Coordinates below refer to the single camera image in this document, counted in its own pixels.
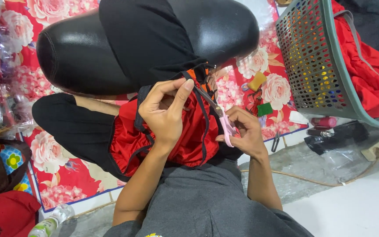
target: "red cloth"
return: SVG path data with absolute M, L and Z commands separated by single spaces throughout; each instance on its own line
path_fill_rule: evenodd
M 345 9 L 335 0 L 332 0 L 331 3 L 333 13 Z M 379 117 L 379 75 L 373 72 L 371 68 L 359 58 L 352 31 L 344 17 L 342 15 L 335 17 L 334 23 L 336 25 L 337 37 L 347 71 L 349 72 L 362 106 L 371 117 L 377 118 Z M 361 42 L 359 34 L 357 34 L 357 36 L 361 44 L 363 58 L 379 74 L 379 52 Z
M 199 83 L 196 80 L 194 80 L 194 82 L 195 86 L 200 88 Z M 218 142 L 215 141 L 218 135 L 217 122 L 214 116 L 209 114 L 209 104 L 204 98 L 202 98 L 202 100 L 209 121 L 206 137 L 204 138 L 206 147 L 205 159 L 203 160 L 202 138 L 206 131 L 206 119 L 195 93 L 192 92 L 185 104 L 185 107 L 188 108 L 189 111 L 182 111 L 182 135 L 169 154 L 168 161 L 188 167 L 195 167 L 205 164 L 217 153 Z M 137 100 L 132 100 L 121 106 L 119 115 L 114 122 L 115 131 L 109 150 L 121 172 L 129 177 L 135 173 L 140 165 L 140 159 L 131 157 L 131 155 L 138 149 L 151 145 L 145 134 L 134 127 L 136 113 Z M 147 124 L 143 123 L 143 126 L 150 131 L 151 137 L 155 139 L 155 135 Z M 140 153 L 140 155 L 143 157 L 146 156 L 144 153 Z
M 0 236 L 25 237 L 36 224 L 38 200 L 27 192 L 8 191 L 0 194 Z

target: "bottle label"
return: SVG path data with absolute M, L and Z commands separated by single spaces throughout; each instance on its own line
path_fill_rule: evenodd
M 41 222 L 39 222 L 37 225 L 34 226 L 34 229 L 41 229 L 46 232 L 48 236 L 50 236 L 58 227 L 58 224 L 56 221 L 52 218 L 47 218 Z

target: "perforated basket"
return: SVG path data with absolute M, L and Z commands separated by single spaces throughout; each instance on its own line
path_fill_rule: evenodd
M 358 119 L 369 116 L 347 72 L 334 27 L 331 0 L 294 0 L 276 22 L 293 97 L 299 112 Z

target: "water bottle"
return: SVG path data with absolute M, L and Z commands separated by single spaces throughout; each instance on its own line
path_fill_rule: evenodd
M 73 215 L 74 210 L 70 205 L 61 204 L 48 218 L 35 225 L 27 237 L 49 237 L 62 222 Z

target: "hand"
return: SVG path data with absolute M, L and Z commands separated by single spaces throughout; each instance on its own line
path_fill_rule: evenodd
M 140 104 L 138 112 L 155 134 L 156 143 L 175 146 L 182 133 L 182 110 L 193 88 L 192 79 L 158 82 Z M 173 102 L 165 103 L 171 97 Z
M 230 143 L 255 159 L 268 157 L 258 119 L 239 106 L 233 106 L 226 114 L 229 116 L 229 122 L 233 122 L 241 134 L 241 137 L 230 136 Z M 217 136 L 216 141 L 224 142 L 224 135 Z

